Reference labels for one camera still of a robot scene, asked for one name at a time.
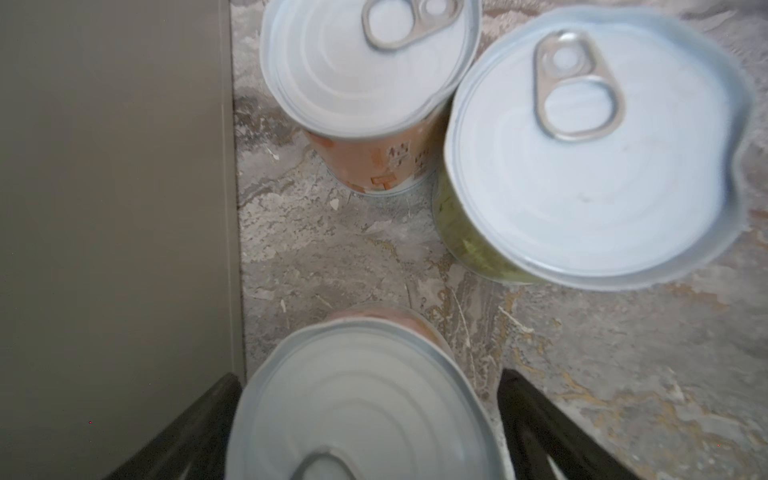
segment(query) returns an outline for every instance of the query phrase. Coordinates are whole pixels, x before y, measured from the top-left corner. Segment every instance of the gray wall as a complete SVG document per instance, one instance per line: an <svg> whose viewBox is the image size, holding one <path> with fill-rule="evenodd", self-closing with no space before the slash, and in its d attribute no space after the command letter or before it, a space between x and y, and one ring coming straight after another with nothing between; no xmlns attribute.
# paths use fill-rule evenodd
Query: gray wall
<svg viewBox="0 0 768 480"><path fill-rule="evenodd" d="M228 8L0 6L0 478L99 478L243 377Z"/></svg>

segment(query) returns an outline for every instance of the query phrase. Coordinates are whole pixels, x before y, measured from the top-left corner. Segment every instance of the metal can lid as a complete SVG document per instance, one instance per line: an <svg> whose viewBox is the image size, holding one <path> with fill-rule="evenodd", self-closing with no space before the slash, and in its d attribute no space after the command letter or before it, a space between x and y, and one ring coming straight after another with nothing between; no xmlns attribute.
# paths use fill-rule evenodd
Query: metal can lid
<svg viewBox="0 0 768 480"><path fill-rule="evenodd" d="M440 19L433 2L461 7L450 25L382 50L366 39L366 0L272 0L261 31L261 68L283 110L327 137L383 137L422 120L455 90L479 39L479 0L379 0L369 30L383 41L412 30L416 8Z"/></svg>
<svg viewBox="0 0 768 480"><path fill-rule="evenodd" d="M446 168L478 231L531 273L594 290L647 286L738 234L741 206L729 205L743 202L734 158L752 101L735 62L674 20L562 8L470 69ZM702 246L715 228L728 231Z"/></svg>
<svg viewBox="0 0 768 480"><path fill-rule="evenodd" d="M341 462L309 465L312 478L504 475L488 419L454 362L421 336L370 319L311 326L278 345L243 391L227 479L294 478L323 454Z"/></svg>

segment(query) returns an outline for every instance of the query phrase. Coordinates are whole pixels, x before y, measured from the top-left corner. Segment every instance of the concrete floor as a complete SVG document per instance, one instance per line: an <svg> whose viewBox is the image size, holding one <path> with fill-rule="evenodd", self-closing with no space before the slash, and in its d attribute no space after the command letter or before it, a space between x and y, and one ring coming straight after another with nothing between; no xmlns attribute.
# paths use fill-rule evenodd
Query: concrete floor
<svg viewBox="0 0 768 480"><path fill-rule="evenodd" d="M485 2L481 49L571 3ZM768 2L595 3L655 6L740 60L761 102L750 230L715 264L638 292L478 278L435 232L433 179L372 200L330 176L263 82L262 0L232 0L249 374L288 333L390 300L437 326L492 416L500 369L515 368L643 478L768 478Z"/></svg>

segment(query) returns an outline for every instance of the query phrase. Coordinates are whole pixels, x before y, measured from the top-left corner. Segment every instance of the tin can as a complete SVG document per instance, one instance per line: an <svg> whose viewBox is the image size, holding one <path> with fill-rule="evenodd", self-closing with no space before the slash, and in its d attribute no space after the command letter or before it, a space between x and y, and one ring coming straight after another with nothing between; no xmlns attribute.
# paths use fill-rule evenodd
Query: tin can
<svg viewBox="0 0 768 480"><path fill-rule="evenodd" d="M456 199L445 168L438 169L432 216L445 248L468 270L499 283L536 283L541 279L504 258L472 226Z"/></svg>
<svg viewBox="0 0 768 480"><path fill-rule="evenodd" d="M270 354L240 397L225 478L504 478L490 422L451 357L391 312L364 310Z"/></svg>
<svg viewBox="0 0 768 480"><path fill-rule="evenodd" d="M453 352L445 338L437 329L422 315L415 310L398 306L387 302L367 302L360 303L341 312L332 313L326 318L326 321L339 319L375 319L385 320L400 325L417 333L430 342L434 343L446 355L453 358Z"/></svg>
<svg viewBox="0 0 768 480"><path fill-rule="evenodd" d="M679 278L746 226L754 95L647 8L572 7L498 39L459 87L435 221L468 268L586 290Z"/></svg>
<svg viewBox="0 0 768 480"><path fill-rule="evenodd" d="M264 79L342 184L391 195L442 157L449 102L480 39L480 0L272 0Z"/></svg>

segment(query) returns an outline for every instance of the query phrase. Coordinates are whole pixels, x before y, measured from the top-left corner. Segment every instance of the pull tab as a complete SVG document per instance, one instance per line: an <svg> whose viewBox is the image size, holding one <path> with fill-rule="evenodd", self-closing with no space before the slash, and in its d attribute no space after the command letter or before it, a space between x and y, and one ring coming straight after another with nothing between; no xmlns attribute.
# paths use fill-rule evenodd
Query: pull tab
<svg viewBox="0 0 768 480"><path fill-rule="evenodd" d="M626 111L624 94L589 35L582 31L557 31L536 45L534 57L536 117L547 134L563 141L592 140L610 134L621 125ZM556 88L579 81L591 81L604 87L614 108L599 127L563 131L549 121L545 102Z"/></svg>
<svg viewBox="0 0 768 480"><path fill-rule="evenodd" d="M362 7L362 29L368 43L379 50L397 50L410 45L456 21L464 8L464 0L410 0L413 28L398 41L381 41L371 29L371 8L382 0L368 0Z"/></svg>
<svg viewBox="0 0 768 480"><path fill-rule="evenodd" d="M365 480L362 477L362 473L358 470L357 466L352 462L352 459L340 449L334 447L322 446L314 449L309 455L304 457L296 471L290 476L290 480L302 480L304 478L304 472L321 458L330 458L336 463L341 465L344 472L349 476L350 480Z"/></svg>

